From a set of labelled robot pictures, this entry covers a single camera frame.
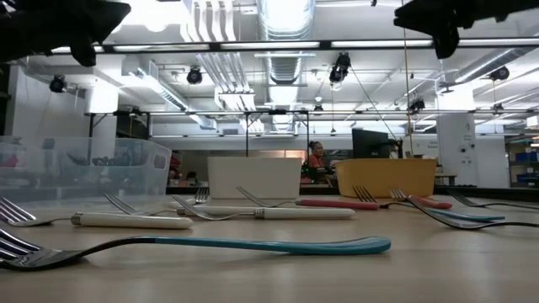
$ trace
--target white fork handle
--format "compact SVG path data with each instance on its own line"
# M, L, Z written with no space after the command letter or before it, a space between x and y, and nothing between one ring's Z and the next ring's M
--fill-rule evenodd
M135 227L157 229L187 229L193 225L189 218L168 218L142 215L77 213L71 218L73 225L100 227Z
M266 220L279 219L349 219L355 211L348 209L286 209L264 208L257 218Z
M234 215L253 213L259 219L349 219L355 211L348 209L300 209L300 208L263 208L263 207L234 207L234 206L195 206L198 210L209 215ZM195 216L188 210L178 213Z
M204 205L196 205L196 209L204 211L208 215L235 215L240 213L253 213L256 210L259 210L260 207L239 207L239 206L204 206ZM188 216L197 216L193 214L192 212L185 210L184 208L180 208L178 210L179 215L188 215Z

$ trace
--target wire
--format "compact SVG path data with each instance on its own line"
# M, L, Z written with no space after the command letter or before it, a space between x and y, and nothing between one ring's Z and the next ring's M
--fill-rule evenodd
M43 109L43 114L41 114L40 123L37 125L37 130L35 131L35 136L39 137L40 130L41 130L41 124L43 124L43 121L45 120L45 117L47 115L47 111L49 109L49 103L51 102L52 92L49 92L49 99L47 100L47 103L45 105L45 108Z
M378 108L376 107L376 105L375 105L374 102L372 101L371 96L369 96L369 93L365 90L365 87L363 86L363 83L361 83L360 78L357 77L357 75L355 74L354 68L353 68L351 65L350 65L350 69L351 69L352 72L354 73L355 79L356 79L357 82L360 84L361 89L363 90L363 93L365 94L365 96L367 97L367 99L369 100L369 102L371 103L372 108L376 111L376 114L378 114L378 116L380 117L380 120L382 120L382 122L384 123L384 125L387 127L387 130L389 130L389 133L391 134L391 136L393 137L393 139L395 139L395 141L396 141L396 140L397 140L397 137L395 136L395 134L393 134L391 128L389 127L389 125L387 124L387 122L384 120L384 117L380 114L380 111L378 111Z

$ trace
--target yellow container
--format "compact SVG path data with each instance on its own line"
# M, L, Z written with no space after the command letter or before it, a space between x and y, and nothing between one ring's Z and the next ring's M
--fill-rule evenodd
M434 191L436 164L430 159L353 159L335 167L345 197L355 197L354 185L364 186L376 198L391 198L390 189L428 197Z

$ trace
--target white pillar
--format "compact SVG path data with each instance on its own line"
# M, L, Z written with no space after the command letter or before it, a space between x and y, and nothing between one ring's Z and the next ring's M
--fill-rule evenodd
M467 84L451 88L453 93L438 95L439 109L475 109L473 89ZM440 115L437 120L439 163L444 173L457 175L457 185L478 185L473 114Z
M112 113L118 109L118 88L102 82L86 92L88 112L94 114ZM113 157L116 138L116 117L108 115L95 117L93 123L91 157Z

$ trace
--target ceiling light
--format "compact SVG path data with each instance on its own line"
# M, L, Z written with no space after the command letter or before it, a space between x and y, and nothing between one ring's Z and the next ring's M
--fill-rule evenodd
M317 41L289 41L289 42L248 42L223 43L223 50L273 50L273 49L316 49L320 46Z
M254 54L255 58L313 58L317 54L314 53L258 53Z
M96 53L104 53L103 47L101 46L96 45L93 49ZM58 47L52 50L52 53L57 55L71 54L71 48L69 46Z
M332 48L383 48L396 47L403 48L404 40L363 40L363 41L334 41L331 42ZM431 40L406 40L407 47L429 47Z
M174 51L207 51L210 49L208 44L178 44L178 45L115 45L116 52L174 52Z
M475 47L475 46L537 46L539 38L507 38L507 39L466 39L461 40L460 47Z

